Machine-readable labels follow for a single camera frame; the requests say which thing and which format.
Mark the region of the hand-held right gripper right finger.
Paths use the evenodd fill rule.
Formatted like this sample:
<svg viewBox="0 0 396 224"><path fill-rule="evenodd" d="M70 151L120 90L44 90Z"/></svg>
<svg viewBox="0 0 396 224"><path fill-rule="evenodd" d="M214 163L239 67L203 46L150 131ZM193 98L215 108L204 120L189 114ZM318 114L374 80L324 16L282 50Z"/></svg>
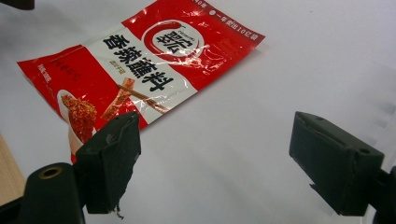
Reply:
<svg viewBox="0 0 396 224"><path fill-rule="evenodd" d="M289 154L313 181L312 188L337 214L365 214L369 181L381 171L382 152L324 118L298 111Z"/></svg>

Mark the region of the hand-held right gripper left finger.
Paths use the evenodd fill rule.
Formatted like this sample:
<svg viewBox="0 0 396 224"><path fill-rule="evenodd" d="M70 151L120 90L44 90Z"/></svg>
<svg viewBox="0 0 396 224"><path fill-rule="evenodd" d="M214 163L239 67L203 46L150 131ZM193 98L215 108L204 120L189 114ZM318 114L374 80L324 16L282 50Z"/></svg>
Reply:
<svg viewBox="0 0 396 224"><path fill-rule="evenodd" d="M78 150L78 179L90 214L108 214L118 207L140 155L137 112L116 116Z"/></svg>

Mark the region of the red and white seasoning packet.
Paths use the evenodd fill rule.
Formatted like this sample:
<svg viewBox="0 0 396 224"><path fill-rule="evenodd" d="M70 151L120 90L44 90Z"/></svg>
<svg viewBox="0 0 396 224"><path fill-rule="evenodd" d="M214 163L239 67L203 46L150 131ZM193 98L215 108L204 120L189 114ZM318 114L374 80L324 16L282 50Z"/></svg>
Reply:
<svg viewBox="0 0 396 224"><path fill-rule="evenodd" d="M120 114L135 111L147 127L263 39L206 0L155 0L81 45L19 67L68 124L75 154Z"/></svg>

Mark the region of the dark object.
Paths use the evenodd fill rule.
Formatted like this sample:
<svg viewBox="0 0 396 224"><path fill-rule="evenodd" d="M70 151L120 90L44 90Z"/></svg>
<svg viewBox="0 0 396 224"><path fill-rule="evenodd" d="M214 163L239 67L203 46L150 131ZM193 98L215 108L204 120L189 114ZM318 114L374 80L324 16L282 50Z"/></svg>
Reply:
<svg viewBox="0 0 396 224"><path fill-rule="evenodd" d="M0 3L21 10L33 10L35 8L35 0L0 0Z"/></svg>

